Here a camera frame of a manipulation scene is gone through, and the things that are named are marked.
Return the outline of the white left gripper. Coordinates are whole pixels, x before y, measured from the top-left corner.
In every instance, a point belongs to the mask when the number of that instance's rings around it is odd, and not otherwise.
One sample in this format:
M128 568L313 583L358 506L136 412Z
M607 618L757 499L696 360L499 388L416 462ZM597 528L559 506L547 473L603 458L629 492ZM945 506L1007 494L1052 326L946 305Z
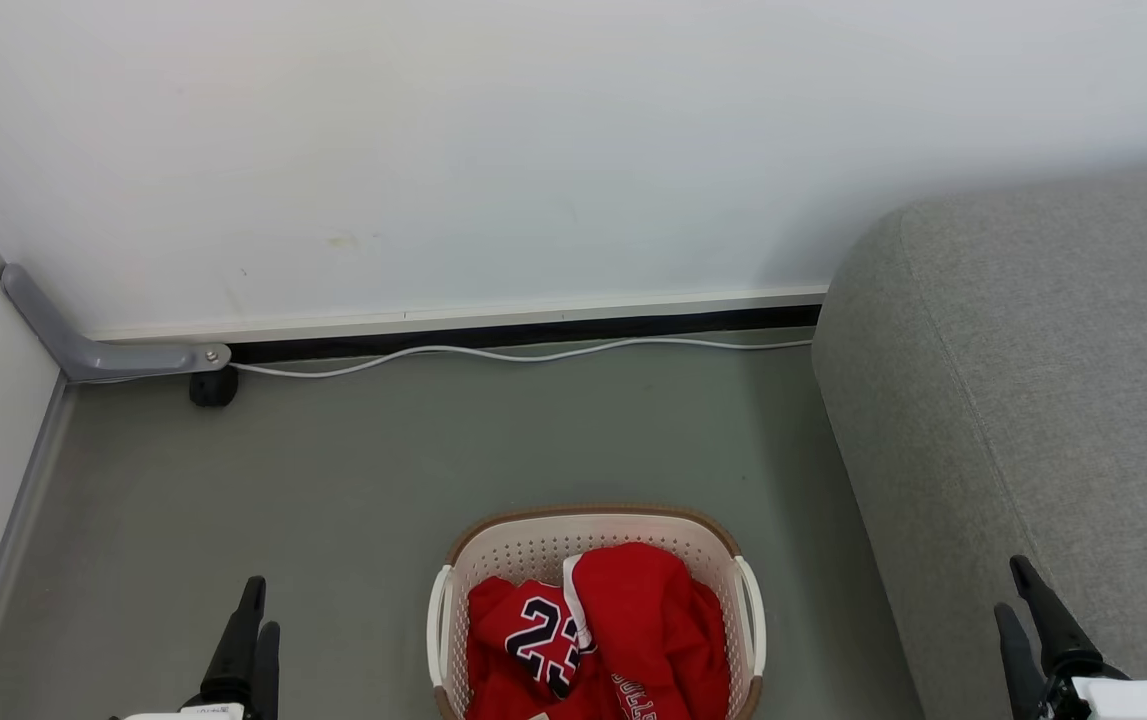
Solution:
M140 712L126 720L276 720L280 696L281 628L262 626L267 582L249 577L227 619L201 682L201 694L172 711Z

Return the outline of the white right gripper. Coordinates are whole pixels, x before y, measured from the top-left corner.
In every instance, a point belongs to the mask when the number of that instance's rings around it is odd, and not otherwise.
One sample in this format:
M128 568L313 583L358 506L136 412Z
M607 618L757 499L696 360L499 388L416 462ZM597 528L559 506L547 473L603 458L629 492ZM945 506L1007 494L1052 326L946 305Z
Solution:
M1016 611L994 605L1013 719L1147 719L1147 680L1105 674L1102 652L1027 556L1012 556L1009 573L1039 641L1036 660ZM1048 680L1056 680L1052 691Z

